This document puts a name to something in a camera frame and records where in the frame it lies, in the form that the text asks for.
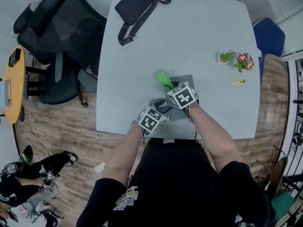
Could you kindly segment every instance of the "black office chair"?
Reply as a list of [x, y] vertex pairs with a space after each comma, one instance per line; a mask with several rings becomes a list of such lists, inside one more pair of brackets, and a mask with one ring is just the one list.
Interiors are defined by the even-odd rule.
[[[34, 12], [29, 6], [16, 20], [14, 32], [19, 34], [19, 44], [41, 64], [51, 64], [42, 73], [46, 103], [62, 103], [80, 96], [77, 80], [82, 77], [77, 73], [81, 69], [91, 66], [92, 72], [98, 74], [105, 24], [106, 19], [85, 0], [42, 0]], [[96, 79], [90, 75], [87, 80], [85, 74], [84, 83], [91, 87]]]

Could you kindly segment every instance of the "white table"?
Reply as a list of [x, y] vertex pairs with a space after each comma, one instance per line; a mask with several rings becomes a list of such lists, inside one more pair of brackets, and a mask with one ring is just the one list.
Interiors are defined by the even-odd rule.
[[[171, 77], [192, 74], [200, 105], [234, 139], [256, 132], [260, 79], [258, 50], [245, 5], [235, 0], [172, 0], [158, 3], [134, 41], [121, 46], [123, 24], [113, 0], [103, 38], [97, 93], [97, 130], [125, 134], [147, 104], [165, 98], [154, 79], [160, 69]], [[255, 67], [239, 73], [217, 63], [219, 52], [248, 52]], [[245, 84], [230, 82], [245, 80]], [[167, 121], [152, 137], [193, 139], [187, 119]]]

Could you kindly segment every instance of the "wooden floor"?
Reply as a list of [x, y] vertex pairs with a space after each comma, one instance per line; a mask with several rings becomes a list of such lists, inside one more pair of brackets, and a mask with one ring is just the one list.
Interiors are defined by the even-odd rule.
[[[273, 145], [279, 147], [281, 144], [287, 111], [287, 83], [284, 63], [278, 57], [268, 55], [261, 87], [256, 136], [254, 139], [236, 140], [244, 162], [250, 166], [254, 176], [264, 172], [264, 167], [256, 159], [271, 166], [277, 155]], [[26, 100], [25, 123], [16, 123], [20, 150], [30, 144], [34, 149], [35, 161], [46, 155], [43, 146], [26, 130], [41, 138], [50, 154], [68, 150], [79, 156], [78, 163], [64, 168], [62, 174], [77, 167], [93, 169], [105, 161], [122, 135], [96, 131], [96, 95], [88, 92], [83, 95], [89, 103], [88, 108], [80, 106], [77, 98], [62, 105], [43, 105], [34, 98]], [[142, 152], [143, 146], [140, 146], [134, 167]], [[61, 226], [75, 226], [72, 218], [77, 221], [98, 178], [100, 174], [96, 172], [78, 169], [61, 179], [59, 186], [62, 190], [59, 192], [68, 198], [71, 213], [66, 200], [61, 198], [50, 202], [65, 217]]]

